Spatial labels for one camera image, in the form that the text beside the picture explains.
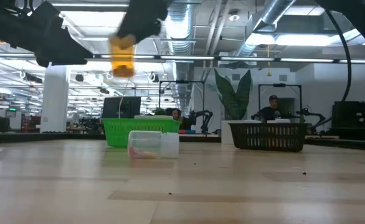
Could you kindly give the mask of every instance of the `large green leaf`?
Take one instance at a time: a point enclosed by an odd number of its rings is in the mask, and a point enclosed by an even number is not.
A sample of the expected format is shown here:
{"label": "large green leaf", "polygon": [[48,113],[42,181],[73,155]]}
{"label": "large green leaf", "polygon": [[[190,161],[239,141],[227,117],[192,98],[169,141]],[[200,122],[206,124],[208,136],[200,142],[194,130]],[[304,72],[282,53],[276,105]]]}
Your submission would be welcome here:
{"label": "large green leaf", "polygon": [[231,83],[225,78],[221,77],[216,69],[214,69],[214,73],[216,75],[217,89],[222,96],[222,104],[224,105],[228,114],[232,119],[242,119],[240,118],[240,114],[242,112],[237,101],[237,95]]}
{"label": "large green leaf", "polygon": [[250,92],[252,90],[252,74],[247,70],[246,74],[240,79],[237,90],[237,101],[240,107],[240,119],[245,116],[249,105]]}

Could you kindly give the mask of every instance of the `dark shirt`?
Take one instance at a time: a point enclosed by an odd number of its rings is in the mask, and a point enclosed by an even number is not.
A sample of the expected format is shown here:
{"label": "dark shirt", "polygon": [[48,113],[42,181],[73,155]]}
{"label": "dark shirt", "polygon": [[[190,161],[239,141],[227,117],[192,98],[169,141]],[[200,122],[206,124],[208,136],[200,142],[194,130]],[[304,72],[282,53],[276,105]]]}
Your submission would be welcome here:
{"label": "dark shirt", "polygon": [[275,116],[276,116],[275,112],[276,111],[279,112],[278,108],[273,109],[270,106],[268,106],[268,107],[265,107],[262,110],[260,110],[260,114],[263,116],[264,121],[267,122],[267,121],[272,121],[272,120],[275,119]]}

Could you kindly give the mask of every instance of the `man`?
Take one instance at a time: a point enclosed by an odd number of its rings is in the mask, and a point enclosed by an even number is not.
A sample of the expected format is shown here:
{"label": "man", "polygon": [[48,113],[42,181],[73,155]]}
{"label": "man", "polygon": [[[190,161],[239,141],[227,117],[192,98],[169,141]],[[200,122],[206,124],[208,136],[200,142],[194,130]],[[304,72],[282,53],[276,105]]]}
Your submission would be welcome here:
{"label": "man", "polygon": [[270,102],[270,106],[267,106],[260,110],[260,114],[262,115],[265,122],[274,120],[275,118],[280,117],[280,112],[277,108],[278,106],[278,97],[275,95],[270,96],[268,99]]}

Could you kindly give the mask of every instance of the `metal pipe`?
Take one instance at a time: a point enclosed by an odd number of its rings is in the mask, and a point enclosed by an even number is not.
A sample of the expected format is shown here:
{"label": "metal pipe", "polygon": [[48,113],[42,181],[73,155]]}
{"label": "metal pipe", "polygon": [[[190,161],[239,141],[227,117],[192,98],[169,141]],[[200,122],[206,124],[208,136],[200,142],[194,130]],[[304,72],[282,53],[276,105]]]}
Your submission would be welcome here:
{"label": "metal pipe", "polygon": [[212,38],[213,38],[213,34],[214,34],[214,30],[216,29],[217,21],[219,20],[221,4],[222,4],[222,0],[218,0],[216,7],[214,8],[214,18],[213,18],[212,24],[210,26],[209,35],[207,36],[204,55],[207,55],[207,52],[209,51],[210,44],[212,42]]}
{"label": "metal pipe", "polygon": [[222,15],[222,18],[221,18],[221,21],[220,21],[219,28],[217,29],[216,36],[214,37],[214,43],[213,43],[213,46],[211,48],[210,55],[213,55],[214,52],[216,51],[216,47],[217,47],[217,44],[219,43],[221,32],[222,32],[222,29],[224,27],[225,20],[227,19],[227,16],[228,16],[228,13],[229,13],[229,10],[230,10],[230,5],[231,5],[232,1],[233,0],[228,0],[227,3],[225,4],[224,12],[223,12],[223,15]]}

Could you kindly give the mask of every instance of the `potted plant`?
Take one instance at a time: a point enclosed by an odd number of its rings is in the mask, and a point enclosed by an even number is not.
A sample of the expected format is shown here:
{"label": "potted plant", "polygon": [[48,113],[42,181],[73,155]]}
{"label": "potted plant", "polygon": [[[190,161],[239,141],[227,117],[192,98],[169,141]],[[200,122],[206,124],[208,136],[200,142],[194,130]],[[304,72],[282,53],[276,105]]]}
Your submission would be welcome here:
{"label": "potted plant", "polygon": [[250,70],[240,79],[238,89],[235,92],[234,87],[227,79],[219,75],[214,69],[216,75],[216,85],[220,92],[219,98],[228,113],[229,120],[221,122],[221,143],[233,144],[230,123],[249,122],[241,121],[244,118],[249,105],[250,92],[252,91],[252,75]]}

